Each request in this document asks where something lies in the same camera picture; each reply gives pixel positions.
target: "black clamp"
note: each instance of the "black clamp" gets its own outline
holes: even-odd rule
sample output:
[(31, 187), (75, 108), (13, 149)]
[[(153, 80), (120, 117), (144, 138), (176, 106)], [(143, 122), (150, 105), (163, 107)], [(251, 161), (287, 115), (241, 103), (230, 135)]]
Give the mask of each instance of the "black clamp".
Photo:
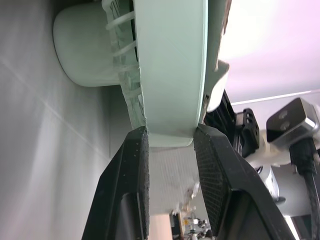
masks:
[(242, 157), (255, 153), (260, 146), (260, 133), (254, 112), (250, 108), (237, 113), (235, 128), (242, 146)]

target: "black cable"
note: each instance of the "black cable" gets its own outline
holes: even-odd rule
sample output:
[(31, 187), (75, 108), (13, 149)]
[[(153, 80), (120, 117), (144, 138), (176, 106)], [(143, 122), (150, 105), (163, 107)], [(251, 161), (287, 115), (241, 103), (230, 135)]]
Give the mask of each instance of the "black cable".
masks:
[(311, 205), (311, 238), (313, 240), (320, 240), (320, 203), (314, 176), (312, 173), (307, 173), (303, 177)]
[(311, 239), (320, 240), (320, 202), (314, 180), (314, 175), (317, 174), (314, 155), (318, 152), (314, 140), (311, 137), (301, 139), (291, 145), (289, 151), (291, 164), (295, 165), (297, 172), (304, 177), (308, 192), (311, 206)]

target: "camera lens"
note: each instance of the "camera lens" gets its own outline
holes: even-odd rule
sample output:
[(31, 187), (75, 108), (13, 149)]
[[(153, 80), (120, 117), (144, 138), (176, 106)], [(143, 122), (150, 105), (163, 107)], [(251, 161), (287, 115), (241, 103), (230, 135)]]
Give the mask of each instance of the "camera lens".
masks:
[(279, 114), (279, 119), (284, 119), (288, 115), (288, 111), (284, 110)]
[(286, 131), (289, 128), (289, 126), (290, 126), (290, 122), (285, 121), (284, 123), (281, 124), (280, 129), (282, 131)]

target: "white ceiling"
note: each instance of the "white ceiling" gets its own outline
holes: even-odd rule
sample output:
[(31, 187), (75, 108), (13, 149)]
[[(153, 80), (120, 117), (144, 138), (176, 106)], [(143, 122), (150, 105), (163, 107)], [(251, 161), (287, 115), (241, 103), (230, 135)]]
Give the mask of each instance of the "white ceiling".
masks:
[(219, 58), (231, 102), (320, 89), (320, 1), (232, 1)]

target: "black textured gripper surface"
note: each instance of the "black textured gripper surface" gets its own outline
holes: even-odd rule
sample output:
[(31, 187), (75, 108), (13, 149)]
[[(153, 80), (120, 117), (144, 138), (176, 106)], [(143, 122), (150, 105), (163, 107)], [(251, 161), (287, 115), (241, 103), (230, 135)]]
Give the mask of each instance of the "black textured gripper surface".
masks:
[(198, 131), (194, 148), (199, 171), (199, 180), (208, 214), (212, 234), (218, 235), (229, 196), (228, 183), (215, 160), (217, 154), (212, 148), (210, 138)]

